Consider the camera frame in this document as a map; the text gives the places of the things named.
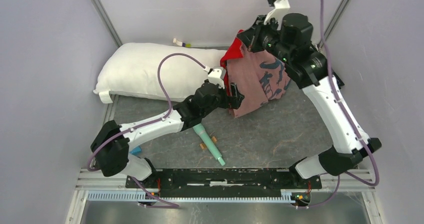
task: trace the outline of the small wooden block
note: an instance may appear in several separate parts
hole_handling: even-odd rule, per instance
[[[202,150],[206,150],[208,148],[204,143],[200,143],[200,147]]]

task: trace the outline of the metal frame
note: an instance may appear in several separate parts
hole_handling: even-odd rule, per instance
[[[373,180],[374,175],[369,170],[358,169],[352,170],[354,174],[365,179]],[[78,181],[75,186],[73,199],[65,220],[65,224],[80,224],[82,221],[83,211],[87,201],[146,201],[145,193],[138,189],[125,188],[126,175],[117,174],[112,177],[104,177],[101,172],[89,172],[86,169],[81,169]],[[352,177],[342,174],[340,178],[340,186],[338,192],[350,193],[360,192],[363,196],[364,206],[368,213],[371,224],[383,224],[382,217],[378,210],[378,205],[375,197],[375,188],[367,186]],[[312,192],[333,192],[337,177],[325,174],[321,176],[322,189],[312,190]],[[305,192],[306,189],[282,189],[282,198],[180,198],[167,199],[177,202],[266,202],[266,203],[289,203],[287,196],[292,192]]]
[[[295,203],[291,200],[292,193],[282,191],[281,197],[214,197],[214,198],[162,198],[170,202],[225,202],[225,203]],[[146,193],[141,190],[91,190],[88,192],[89,201],[129,201],[129,202],[156,202],[151,198],[146,198]]]
[[[333,32],[334,28],[336,27],[338,21],[340,20],[340,17],[342,16],[343,12],[345,11],[346,7],[348,6],[349,2],[351,0],[341,0],[340,4],[338,5],[334,15],[332,16],[327,28],[324,31],[324,38],[325,40],[329,39],[329,36]],[[320,40],[318,43],[318,48],[322,48],[323,46],[323,40]]]
[[[108,14],[106,13],[106,10],[104,9],[102,2],[100,0],[91,0],[94,7],[97,10],[98,15],[100,15],[100,18],[103,20],[103,23],[106,25],[107,30],[109,30],[109,33],[111,34],[113,41],[115,42],[116,46],[118,48],[122,45],[122,41],[115,30],[114,25],[112,24],[111,19],[109,18]]]

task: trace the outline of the blue object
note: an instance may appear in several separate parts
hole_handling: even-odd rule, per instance
[[[138,155],[141,152],[142,152],[142,149],[139,146],[137,146],[136,148],[132,149],[132,151],[130,151],[130,153],[133,155]]]
[[[218,148],[215,146],[214,142],[210,139],[209,135],[206,133],[205,128],[202,124],[195,125],[193,127],[193,130],[196,132],[196,134],[201,138],[203,143],[207,146],[211,154],[215,157],[215,160],[217,160],[221,165],[225,165],[225,161],[223,160],[223,155],[218,150]]]

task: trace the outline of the white pillow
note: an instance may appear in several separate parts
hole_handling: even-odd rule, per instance
[[[225,50],[203,50],[150,43],[122,45],[106,62],[93,91],[103,103],[112,103],[110,94],[165,100],[159,86],[157,70],[161,60],[173,53],[188,54],[202,64],[215,67]],[[160,71],[162,83],[172,101],[182,101],[195,93],[205,79],[206,72],[193,60],[184,56],[167,59]]]

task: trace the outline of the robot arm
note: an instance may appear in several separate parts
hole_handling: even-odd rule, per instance
[[[207,80],[194,95],[173,106],[162,114],[134,123],[117,125],[114,120],[103,125],[93,144],[92,152],[102,143],[117,133],[123,135],[104,146],[96,155],[95,166],[103,175],[113,176],[123,173],[144,180],[152,173],[152,167],[146,159],[132,154],[130,150],[160,136],[187,130],[201,123],[201,120],[214,109],[240,107],[244,96],[236,84],[231,83],[231,96],[224,86],[225,69],[222,67],[204,69],[208,72]]]
[[[266,16],[258,16],[252,27],[239,33],[237,37],[249,51],[266,50],[286,63],[285,70],[288,76],[312,101],[333,140],[332,148],[295,163],[290,170],[299,179],[308,179],[323,173],[339,175],[354,168],[368,154],[334,99],[329,78],[335,86],[337,82],[335,77],[328,76],[325,56],[311,45],[313,27],[308,22],[307,16],[286,14],[290,7],[287,0],[268,0],[268,3],[275,9]],[[377,138],[370,138],[360,128],[339,89],[337,92],[341,97],[339,101],[344,103],[371,152],[379,149],[380,141]]]

